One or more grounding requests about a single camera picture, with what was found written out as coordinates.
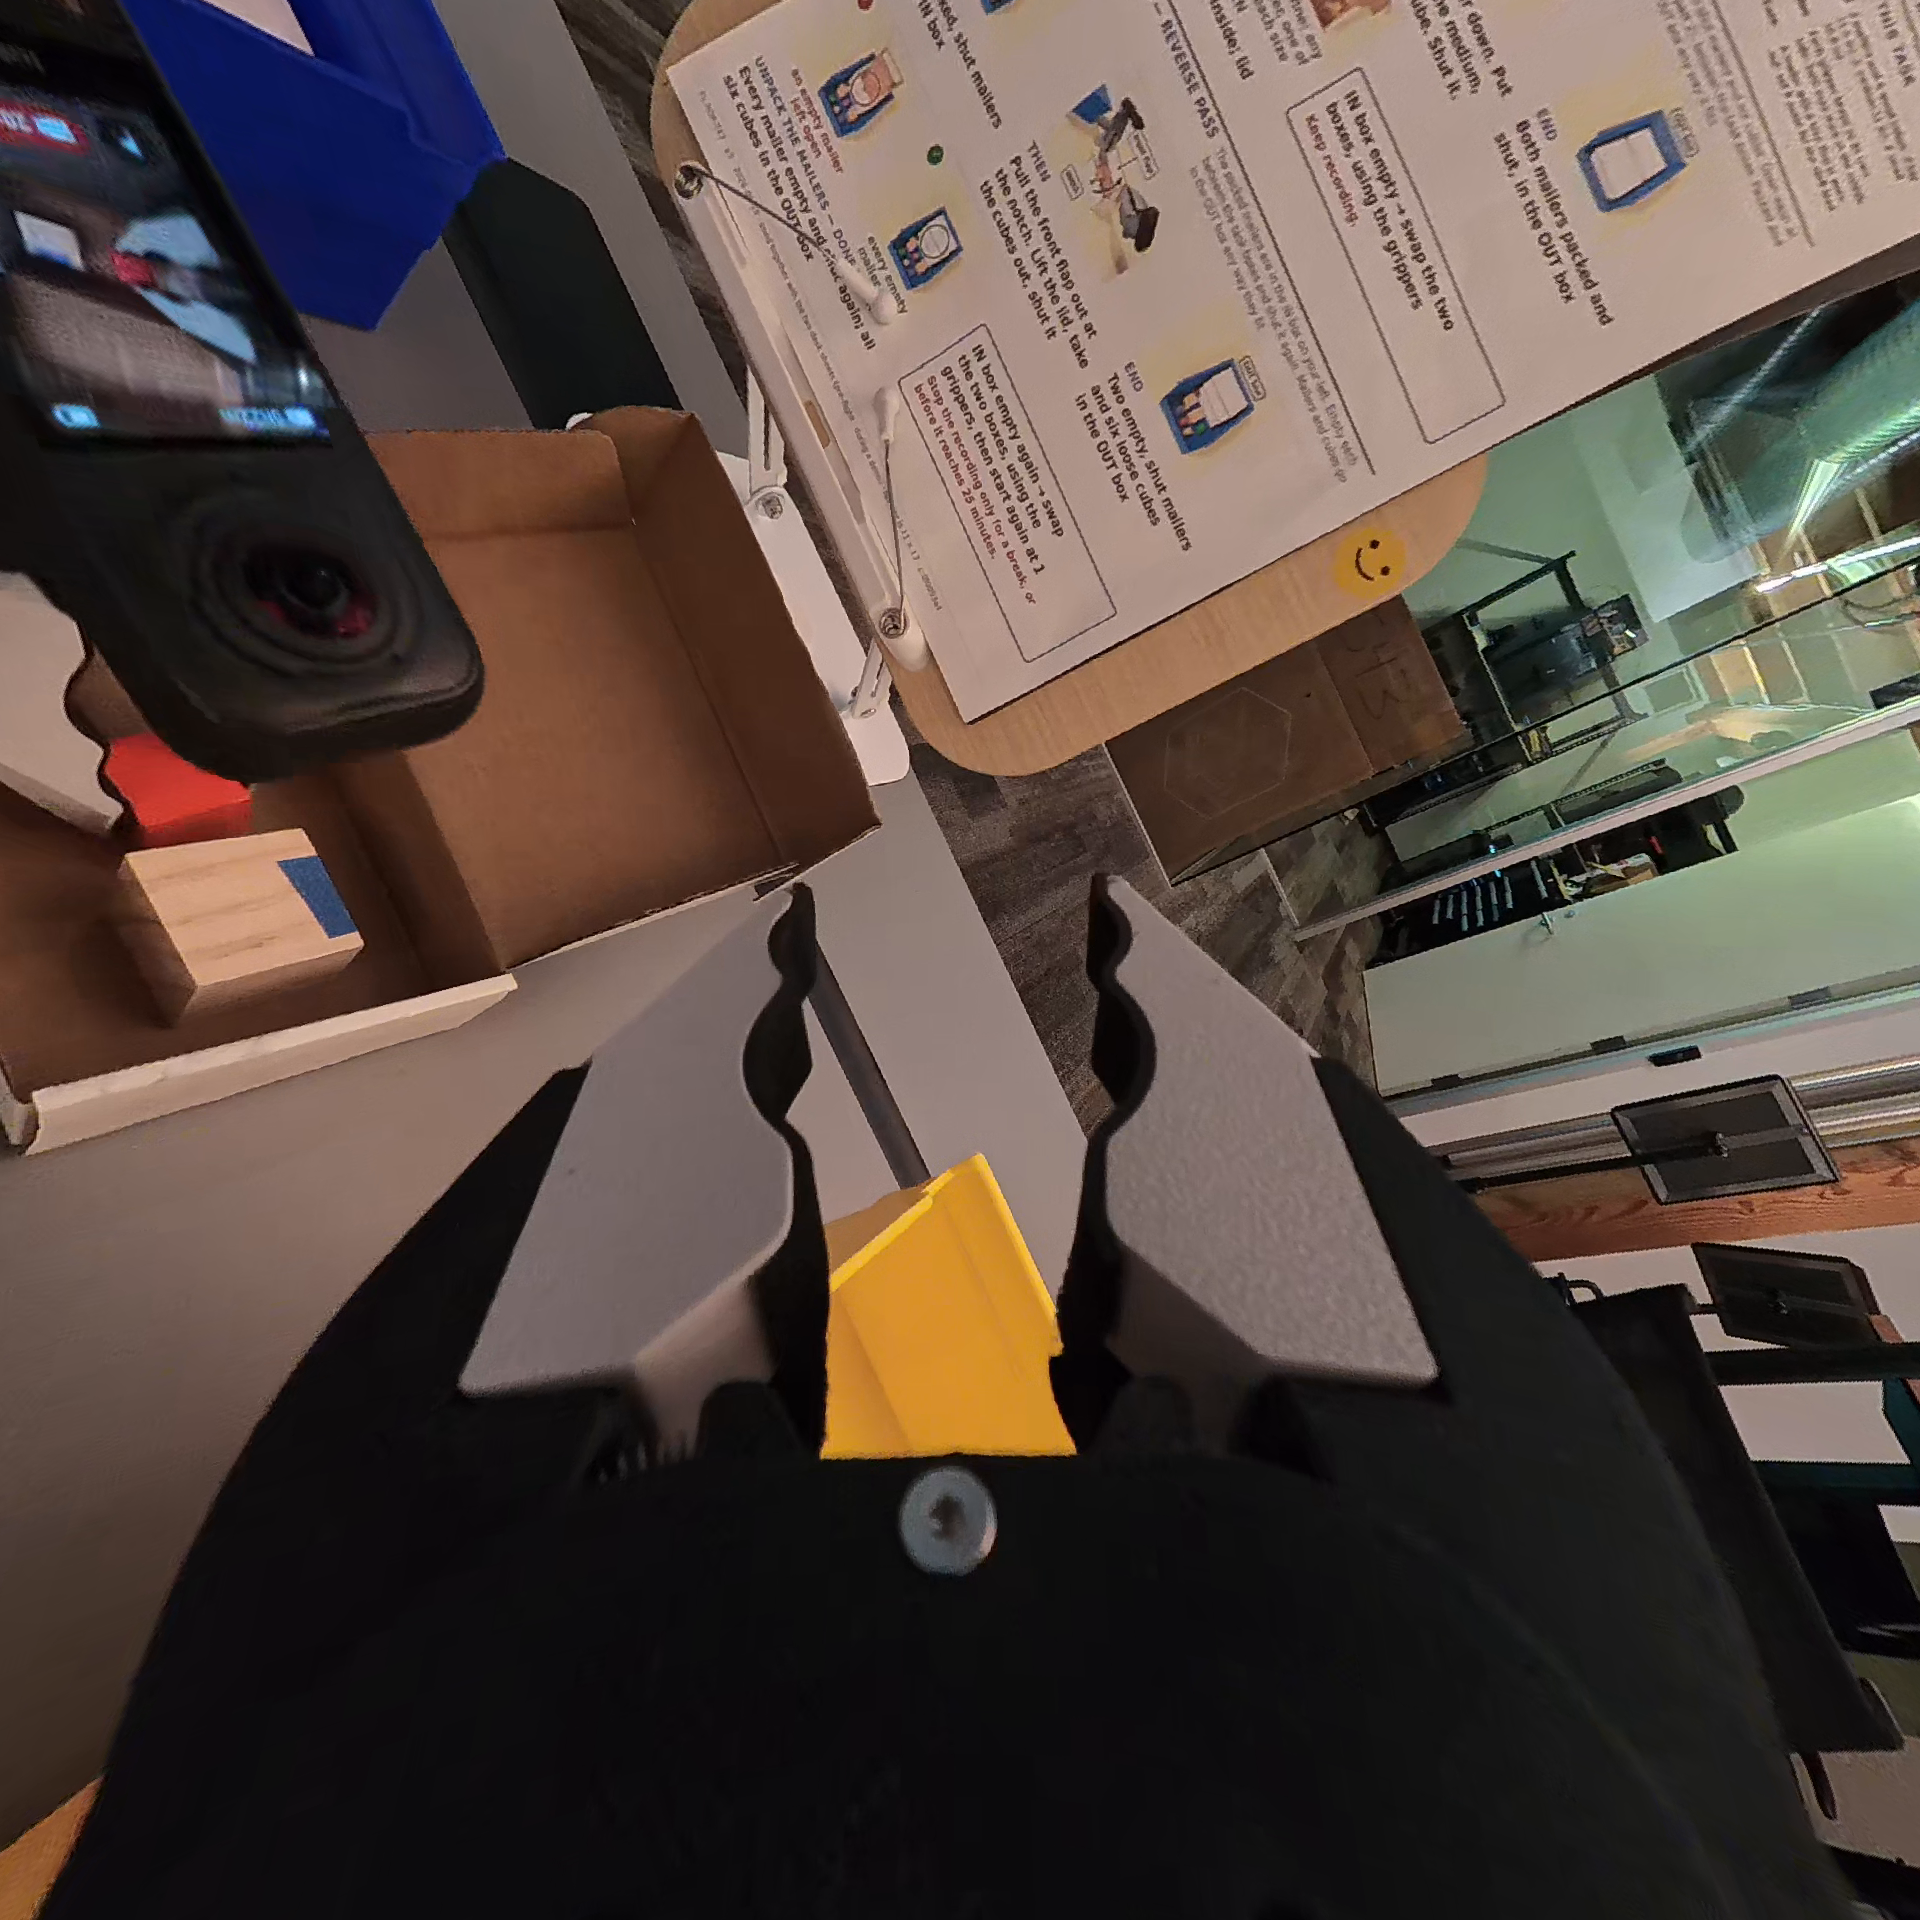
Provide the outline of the black flat monitor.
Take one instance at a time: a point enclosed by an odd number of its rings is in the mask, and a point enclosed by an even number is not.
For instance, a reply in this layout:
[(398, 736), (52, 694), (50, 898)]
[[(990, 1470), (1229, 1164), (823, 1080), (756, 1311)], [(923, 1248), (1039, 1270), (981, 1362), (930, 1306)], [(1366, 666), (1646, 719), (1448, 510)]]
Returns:
[(1728, 1336), (1796, 1350), (1838, 1350), (1880, 1339), (1880, 1302), (1860, 1263), (1751, 1242), (1692, 1248), (1704, 1311)]
[(1779, 1074), (1627, 1102), (1611, 1123), (1663, 1207), (1839, 1182), (1807, 1109)]

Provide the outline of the small red cube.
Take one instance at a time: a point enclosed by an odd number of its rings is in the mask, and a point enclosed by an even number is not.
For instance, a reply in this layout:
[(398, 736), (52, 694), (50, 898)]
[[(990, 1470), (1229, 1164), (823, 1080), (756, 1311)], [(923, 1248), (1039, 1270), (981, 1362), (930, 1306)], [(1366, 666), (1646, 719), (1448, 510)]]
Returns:
[(198, 767), (156, 734), (118, 736), (104, 751), (102, 780), (124, 802), (118, 835), (127, 848), (179, 848), (253, 829), (246, 783)]

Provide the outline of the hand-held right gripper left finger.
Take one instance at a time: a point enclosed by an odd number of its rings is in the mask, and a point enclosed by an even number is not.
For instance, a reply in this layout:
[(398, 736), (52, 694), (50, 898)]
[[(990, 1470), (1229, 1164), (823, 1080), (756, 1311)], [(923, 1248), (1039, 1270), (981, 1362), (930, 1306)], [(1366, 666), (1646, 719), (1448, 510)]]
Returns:
[(762, 898), (603, 1043), (461, 1374), (469, 1399), (616, 1391), (647, 1454), (687, 1454), (708, 1399), (762, 1384), (824, 1446), (830, 1263), (810, 1143), (819, 978), (810, 886)]

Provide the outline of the white cardboard mailer box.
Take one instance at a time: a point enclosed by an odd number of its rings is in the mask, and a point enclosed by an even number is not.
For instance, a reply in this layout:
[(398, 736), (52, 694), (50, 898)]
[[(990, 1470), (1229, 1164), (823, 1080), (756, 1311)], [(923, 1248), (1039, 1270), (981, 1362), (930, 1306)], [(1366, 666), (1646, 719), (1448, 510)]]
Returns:
[(362, 934), (311, 984), (166, 1024), (118, 848), (4, 787), (4, 1150), (40, 1155), (426, 1040), (515, 971), (790, 880), (877, 823), (695, 416), (372, 435), (486, 669), (438, 742), (266, 783)]

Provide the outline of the black equipment shelf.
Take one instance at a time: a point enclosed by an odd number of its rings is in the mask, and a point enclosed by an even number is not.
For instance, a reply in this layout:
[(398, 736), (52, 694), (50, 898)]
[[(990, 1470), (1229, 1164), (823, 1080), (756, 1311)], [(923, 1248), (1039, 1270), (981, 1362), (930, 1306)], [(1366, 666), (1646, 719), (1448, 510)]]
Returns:
[(1468, 741), (1359, 804), (1378, 891), (1424, 888), (1366, 918), (1372, 971), (1728, 856), (1743, 791), (1694, 783), (1792, 741), (1748, 646), (1675, 654), (1629, 594), (1469, 607), (1431, 645), (1468, 667)]

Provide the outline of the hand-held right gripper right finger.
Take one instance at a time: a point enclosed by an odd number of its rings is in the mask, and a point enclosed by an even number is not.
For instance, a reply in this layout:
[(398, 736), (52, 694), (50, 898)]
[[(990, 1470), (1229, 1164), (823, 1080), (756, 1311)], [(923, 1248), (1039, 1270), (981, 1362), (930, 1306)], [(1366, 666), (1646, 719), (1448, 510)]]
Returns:
[(1111, 874), (1088, 888), (1086, 966), (1108, 1109), (1059, 1293), (1074, 1446), (1134, 1421), (1238, 1452), (1282, 1384), (1435, 1388), (1323, 1060)]

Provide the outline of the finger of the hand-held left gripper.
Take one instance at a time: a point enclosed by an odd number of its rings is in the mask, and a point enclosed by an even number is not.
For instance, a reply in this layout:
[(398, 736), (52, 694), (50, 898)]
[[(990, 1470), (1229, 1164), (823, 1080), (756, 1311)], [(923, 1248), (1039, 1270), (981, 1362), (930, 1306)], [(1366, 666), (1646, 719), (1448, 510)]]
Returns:
[(3, 787), (109, 840), (127, 804), (108, 780), (109, 741), (76, 706), (95, 663), (77, 623), (35, 581), (3, 581)]

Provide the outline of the wooden cube with blue tape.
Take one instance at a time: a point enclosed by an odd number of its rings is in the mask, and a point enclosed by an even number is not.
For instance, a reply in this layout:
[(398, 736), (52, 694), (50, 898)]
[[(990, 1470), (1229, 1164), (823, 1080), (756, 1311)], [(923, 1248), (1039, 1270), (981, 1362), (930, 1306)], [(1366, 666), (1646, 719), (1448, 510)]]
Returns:
[(114, 886), (114, 930), (164, 1024), (317, 984), (365, 946), (299, 827), (132, 850)]

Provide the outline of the brown cardboard box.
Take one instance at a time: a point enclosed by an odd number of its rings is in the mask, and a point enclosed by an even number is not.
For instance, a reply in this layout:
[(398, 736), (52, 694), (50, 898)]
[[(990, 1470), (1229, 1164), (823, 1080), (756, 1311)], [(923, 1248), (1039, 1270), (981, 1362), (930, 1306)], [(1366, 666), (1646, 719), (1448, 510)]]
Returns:
[(1127, 728), (1108, 757), (1166, 878), (1189, 880), (1431, 771), (1468, 739), (1391, 596)]

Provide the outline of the blue plastic bin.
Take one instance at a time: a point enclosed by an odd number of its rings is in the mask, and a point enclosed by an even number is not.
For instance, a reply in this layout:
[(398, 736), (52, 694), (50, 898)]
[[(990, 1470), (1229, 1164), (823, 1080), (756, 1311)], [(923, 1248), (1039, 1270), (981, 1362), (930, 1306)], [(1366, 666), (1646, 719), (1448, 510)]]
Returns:
[(376, 330), (507, 156), (431, 2), (292, 2), (306, 47), (214, 5), (125, 11), (309, 317)]

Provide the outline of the printed instruction sheet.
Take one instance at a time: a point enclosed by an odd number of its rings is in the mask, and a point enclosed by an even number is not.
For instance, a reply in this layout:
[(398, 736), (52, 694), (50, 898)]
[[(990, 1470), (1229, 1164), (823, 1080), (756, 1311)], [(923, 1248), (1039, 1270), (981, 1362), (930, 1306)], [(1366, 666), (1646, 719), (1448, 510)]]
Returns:
[(963, 724), (1916, 239), (1916, 5), (712, 5), (671, 112)]

